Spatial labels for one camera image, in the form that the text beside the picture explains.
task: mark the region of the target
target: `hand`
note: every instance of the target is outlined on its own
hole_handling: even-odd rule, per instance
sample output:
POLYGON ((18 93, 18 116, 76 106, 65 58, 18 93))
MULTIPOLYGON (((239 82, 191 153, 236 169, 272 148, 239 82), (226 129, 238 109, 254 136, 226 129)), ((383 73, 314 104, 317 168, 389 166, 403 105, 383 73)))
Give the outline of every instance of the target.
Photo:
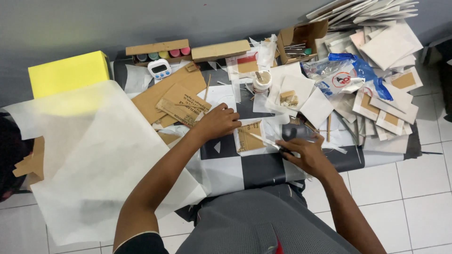
POLYGON ((242 126, 238 121, 240 115, 234 109, 227 108, 226 103, 221 103, 193 126, 192 131, 197 132, 204 142, 224 135, 232 134, 235 128, 242 126))
POLYGON ((323 154, 321 146, 325 138, 319 133, 316 133, 314 138, 317 139, 314 143, 302 138, 294 138, 287 142, 277 140, 276 143, 301 155, 301 158, 297 158, 285 152, 284 155, 288 161, 297 165, 300 169, 306 171, 306 173, 322 179, 330 173, 337 171, 323 154))

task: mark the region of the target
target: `person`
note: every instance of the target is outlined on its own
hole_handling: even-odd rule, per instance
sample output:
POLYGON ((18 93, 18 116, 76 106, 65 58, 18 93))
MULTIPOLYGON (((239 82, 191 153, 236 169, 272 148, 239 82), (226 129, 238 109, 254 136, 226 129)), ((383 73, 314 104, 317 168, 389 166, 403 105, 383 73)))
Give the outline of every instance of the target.
MULTIPOLYGON (((225 103, 207 113, 143 177, 119 214, 115 254, 167 254, 154 211, 182 169, 208 140, 241 126, 239 114, 225 103)), ((277 141, 299 153, 284 153, 322 183, 337 233, 310 212, 302 195, 289 184, 248 189, 204 202, 196 226, 177 253, 193 254, 379 254, 386 253, 345 187, 342 177, 315 142, 295 138, 277 141)))

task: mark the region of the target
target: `glue jar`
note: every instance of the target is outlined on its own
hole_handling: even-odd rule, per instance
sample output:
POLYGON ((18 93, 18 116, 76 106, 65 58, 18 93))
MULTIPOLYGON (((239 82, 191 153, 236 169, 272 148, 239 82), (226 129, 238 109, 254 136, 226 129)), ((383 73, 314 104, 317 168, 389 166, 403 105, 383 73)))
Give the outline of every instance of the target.
POLYGON ((253 88, 253 91, 255 93, 264 94, 267 92, 270 86, 272 86, 272 75, 268 71, 259 71, 259 74, 262 79, 254 77, 253 85, 251 87, 253 88))

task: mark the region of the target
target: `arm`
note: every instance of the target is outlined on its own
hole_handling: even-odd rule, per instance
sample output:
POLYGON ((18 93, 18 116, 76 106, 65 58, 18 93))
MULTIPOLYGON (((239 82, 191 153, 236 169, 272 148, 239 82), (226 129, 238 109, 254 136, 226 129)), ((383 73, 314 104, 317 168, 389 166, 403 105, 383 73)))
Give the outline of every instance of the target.
POLYGON ((159 231, 154 214, 173 187, 194 153, 208 140, 231 134, 241 126, 238 113, 220 104, 207 113, 190 131, 166 153, 141 179, 130 193, 119 213, 113 250, 146 231, 159 231))
POLYGON ((344 180, 323 154, 321 145, 325 138, 320 134, 317 134, 316 138, 315 143, 299 138, 289 142, 277 141, 277 143, 299 153, 300 158, 288 153, 284 153, 284 155, 288 161, 316 177, 322 183, 338 234, 363 254, 386 253, 345 187, 344 180))

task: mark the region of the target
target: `white tile floor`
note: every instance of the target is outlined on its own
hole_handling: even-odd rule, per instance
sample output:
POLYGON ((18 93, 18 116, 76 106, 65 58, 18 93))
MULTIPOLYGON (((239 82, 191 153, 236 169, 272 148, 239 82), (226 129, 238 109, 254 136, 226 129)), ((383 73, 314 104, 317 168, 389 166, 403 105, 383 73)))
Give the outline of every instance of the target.
MULTIPOLYGON (((443 120, 444 103, 434 68, 416 67, 424 87, 413 91, 424 155, 341 173, 348 190, 388 253, 452 253, 452 123, 443 120)), ((323 188, 306 182, 308 208, 334 229, 323 188)), ((169 253, 175 253, 193 224, 170 214, 159 220, 169 253)), ((0 203, 0 254, 110 254, 112 241, 56 247, 32 194, 0 203)))

